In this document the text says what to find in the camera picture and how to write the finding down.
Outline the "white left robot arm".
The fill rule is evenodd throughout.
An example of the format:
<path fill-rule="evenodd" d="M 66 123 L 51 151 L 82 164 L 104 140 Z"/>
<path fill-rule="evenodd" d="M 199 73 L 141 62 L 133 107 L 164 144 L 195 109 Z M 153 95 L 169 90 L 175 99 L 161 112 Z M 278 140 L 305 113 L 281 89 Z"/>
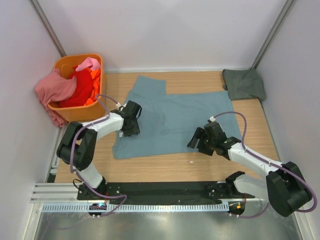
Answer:
<path fill-rule="evenodd" d="M 78 174 L 93 199 L 101 200 L 107 192 L 106 180 L 93 163 L 97 141 L 113 132 L 120 132 L 122 137 L 138 135 L 141 113 L 142 107 L 130 100 L 101 118 L 83 123 L 72 121 L 67 126 L 56 155 L 70 166 L 72 173 Z"/>

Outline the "grey t shirt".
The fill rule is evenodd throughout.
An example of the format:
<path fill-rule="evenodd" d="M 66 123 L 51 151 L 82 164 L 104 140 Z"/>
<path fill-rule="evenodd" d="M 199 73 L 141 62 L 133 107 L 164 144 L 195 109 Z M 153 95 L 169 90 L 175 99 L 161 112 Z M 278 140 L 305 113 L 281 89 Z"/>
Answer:
<path fill-rule="evenodd" d="M 267 98 L 264 81 L 253 68 L 245 70 L 224 69 L 222 78 L 224 81 L 222 87 L 227 91 L 232 101 L 249 99 L 264 101 Z"/>

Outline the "light blue t shirt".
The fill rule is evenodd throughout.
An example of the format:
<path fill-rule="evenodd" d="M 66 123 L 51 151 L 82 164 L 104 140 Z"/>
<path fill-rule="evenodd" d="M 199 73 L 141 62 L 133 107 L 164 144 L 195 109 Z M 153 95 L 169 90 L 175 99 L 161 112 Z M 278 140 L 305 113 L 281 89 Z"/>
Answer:
<path fill-rule="evenodd" d="M 115 159 L 193 152 L 187 144 L 213 116 L 228 137 L 242 137 L 226 91 L 167 94 L 164 80 L 138 76 L 126 100 L 142 107 L 137 120 L 140 133 L 129 137 L 116 133 Z"/>

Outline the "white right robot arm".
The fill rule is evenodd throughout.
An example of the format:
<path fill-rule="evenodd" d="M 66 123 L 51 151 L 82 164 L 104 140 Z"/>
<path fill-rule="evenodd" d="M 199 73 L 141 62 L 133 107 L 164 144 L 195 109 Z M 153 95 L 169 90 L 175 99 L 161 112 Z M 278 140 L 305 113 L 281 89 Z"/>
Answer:
<path fill-rule="evenodd" d="M 316 205 L 311 188 L 307 186 L 299 167 L 289 161 L 280 164 L 266 159 L 246 147 L 234 137 L 228 137 L 216 121 L 198 127 L 187 147 L 211 156 L 213 153 L 229 161 L 241 164 L 259 175 L 254 178 L 241 173 L 225 185 L 225 192 L 231 198 L 246 193 L 267 199 L 272 208 L 281 216 L 288 217 L 310 201 Z"/>

